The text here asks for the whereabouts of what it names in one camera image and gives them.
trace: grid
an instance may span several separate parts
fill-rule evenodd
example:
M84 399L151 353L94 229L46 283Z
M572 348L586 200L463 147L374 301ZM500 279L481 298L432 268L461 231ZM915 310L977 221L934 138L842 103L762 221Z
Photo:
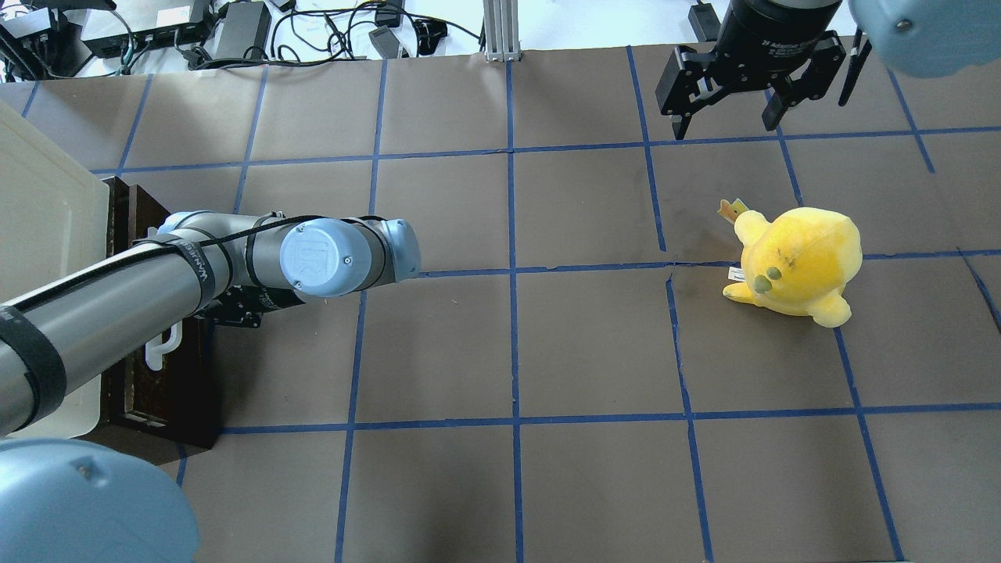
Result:
M644 91L641 88L641 80L638 75L637 63L632 47L626 48L626 60L629 64L629 71L632 78L632 86L636 97L636 110L639 112L639 122L642 129L642 141L630 142L608 142L608 143L581 143L562 145L540 145L540 146L518 146L516 143L516 112L518 111L518 100L515 99L513 65L507 63L505 69L506 81L506 109L507 109L507 145L493 149L473 149L473 150L442 150L434 152L403 152L403 153L382 153L380 151L380 140L382 136L383 105L386 91L386 76L389 64L382 61L379 70L379 87L377 97L376 122L374 127L374 143L370 154L338 155L329 157L307 157L307 158L285 158L285 159L252 159L252 150L257 124L261 114L262 101L268 81L268 69L265 67L260 75L259 86L256 92L254 110L250 124L250 133L246 142L245 151L241 161L208 162L196 164L176 164L157 166L127 166L129 154L136 131L147 105L150 89L157 77L149 75L145 78L145 84L135 112L131 128L125 141L124 149L115 168L95 168L95 174L123 175L134 172L159 172L186 169L211 169L211 168L238 168L239 181L236 188L236 196L233 201L233 211L238 212L241 206L246 184L247 172L250 168L257 166L277 166L285 164L306 164L318 162L337 161L361 161L370 162L371 179L368 193L368 212L375 212L376 187L378 185L379 163L392 159L407 158L437 158L452 156L476 156L486 154L506 154L508 172L508 242L509 242L509 265L507 268L481 268L481 269L451 269L451 270L431 270L423 271L420 276L423 278L450 278L450 277L476 277L476 276L507 276L510 285L510 318L511 318L511 382L512 382L512 410L511 415L493 418L458 418L444 420L409 420L409 421L385 421L385 422L361 422L357 420L358 389L362 364L362 345L365 335L365 318L368 305L366 293L362 293L359 298L358 316L355 328L355 339L353 346L353 367L350 379L350 395L348 402L347 420L343 423L325 424L289 424L270 426L231 426L223 430L227 435L252 435L252 434L299 434L299 433L342 433L344 436L343 464L341 469L341 482L339 487L338 517L335 539L335 552L333 559L336 562L344 560L345 526L351 514L348 511L348 499L352 491L349 484L352 479L352 453L354 449L354 438L356 433L391 431L405 429L437 429L437 428L470 428L470 427L504 427L511 429L512 436L512 461L513 461L513 490L514 490L514 532L515 555L517 561L522 563L526 560L525 544L525 523L524 523L524 503L523 503L523 454L522 454L522 429L540 425L575 425L594 423L639 423L639 422L664 422L677 421L685 423L690 452L690 463L692 467L695 499L698 509L699 528L702 534L703 557L706 561L716 560L713 546L713 514L707 506L705 483L703 480L703 466L700 461L700 449L697 440L697 421L725 421L725 420L754 420L754 419L795 419L810 417L854 417L857 421L858 431L864 445L866 459L871 472L873 487L878 497L882 517L889 537L893 556L897 560L904 560L907 552L902 545L894 523L893 506L888 500L886 487L880 471L880 463L877 459L876 450L869 432L869 421L871 417L881 415L904 415L904 414L928 414L928 413L966 413L1001 411L1001 402L948 402L935 404L900 404L866 406L860 398L859 390L856 387L855 377L852 369L851 351L846 346L845 338L840 329L833 331L833 337L837 344L842 368L844 371L845 384L850 393L851 407L839 408L812 408L812 409L772 409L772 410L716 410L705 411L693 407L692 397L686 382L685 368L685 344L680 339L685 334L685 326L680 322L678 304L675 293L674 273L680 268L722 268L735 265L735 261L727 260L683 260L665 259L655 261L637 261L626 263L582 263L582 264L562 264L562 265L519 265L517 260L517 236L518 225L516 220L516 197L520 193L520 187L516 185L516 166L518 165L517 155L535 152L569 152L588 151L614 148L643 148L646 160L647 181L649 183L650 196L653 210L653 223L656 226L657 241L662 251L670 251L670 240L666 240L664 229L664 218L661 212L661 198L659 197L658 182L655 173L655 159L652 148L657 146L672 145L699 145L699 144L730 144L730 143L777 143L781 149L783 160L787 168L793 195L798 204L804 204L804 196L800 189L797 173L794 168L793 157L791 156L788 142L792 140L813 140L813 139L851 139L867 137L913 137L916 148L927 166L928 172L935 173L936 168L932 158L925 146L924 139L934 135L957 135L988 133L1001 131L1001 126L973 126L973 127L938 127L919 128L905 98L904 90L896 76L889 72L890 80L895 93L899 99L903 110L908 129L881 130L881 131L854 131L844 133L803 133L787 134L782 127L773 135L757 136L735 136L735 137L708 137L692 138L686 140L652 140L648 130L647 116L644 110ZM868 68L867 71L875 72L875 68ZM39 83L35 83L28 99L24 105L22 115L30 115L33 102L39 90ZM990 293L988 285L983 276L978 272L977 267L971 262L971 257L976 256L998 256L1001 255L999 247L982 247L976 249L946 249L929 248L926 251L907 252L877 252L867 253L865 260L868 262L881 260L937 260L943 258L962 258L968 268L969 274L982 294L984 303L989 309L991 316L1001 330L999 322L998 307ZM520 390L520 355L519 355L519 278L527 274L550 274L554 272L585 272L585 271L622 271L655 269L664 270L666 282L664 286L663 299L668 304L670 312L671 338L674 344L675 362L678 372L678 385L681 391L683 409L678 412L663 413L629 413L629 414L607 414L607 415L562 415L562 416L523 416L521 412L522 394ZM187 468L187 456L182 446L178 445L181 461L177 468L176 480L178 485L182 485Z

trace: stuffed animal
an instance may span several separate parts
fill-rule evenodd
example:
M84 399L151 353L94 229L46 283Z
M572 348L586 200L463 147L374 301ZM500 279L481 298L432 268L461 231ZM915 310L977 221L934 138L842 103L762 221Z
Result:
M723 201L720 214L733 220L744 243L741 266L745 282L723 295L784 315L809 316L822 327L844 325L852 316L841 297L862 266L859 229L847 216L798 207L768 222L739 199Z

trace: plush toy arm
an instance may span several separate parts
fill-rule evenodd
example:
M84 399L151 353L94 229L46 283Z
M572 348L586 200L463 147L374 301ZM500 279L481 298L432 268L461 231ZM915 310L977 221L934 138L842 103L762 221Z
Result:
M749 244L754 244L758 238L761 238L765 229L768 225L772 223L768 222L765 215L758 211L744 211L743 213L737 215L737 221L734 223L734 231L737 232L737 237L741 239L741 242L745 246Z
M748 285L744 282L731 284L724 288L723 297L737 303L754 305L754 294L751 293L751 288L748 288Z
M834 329L848 322L852 308L839 292L831 292L826 298L807 308L807 315L814 318L821 327Z

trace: white label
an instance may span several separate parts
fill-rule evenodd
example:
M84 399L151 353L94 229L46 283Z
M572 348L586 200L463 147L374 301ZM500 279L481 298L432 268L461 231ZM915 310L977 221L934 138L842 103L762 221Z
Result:
M166 8L156 12L156 27L167 27L170 25L181 25L191 19L191 6L178 6L176 8Z

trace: green nose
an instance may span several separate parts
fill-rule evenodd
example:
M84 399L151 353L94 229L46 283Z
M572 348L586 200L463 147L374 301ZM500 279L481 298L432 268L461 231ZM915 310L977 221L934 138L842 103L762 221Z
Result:
M764 294L772 290L772 283L764 275L756 275L751 288L758 294Z

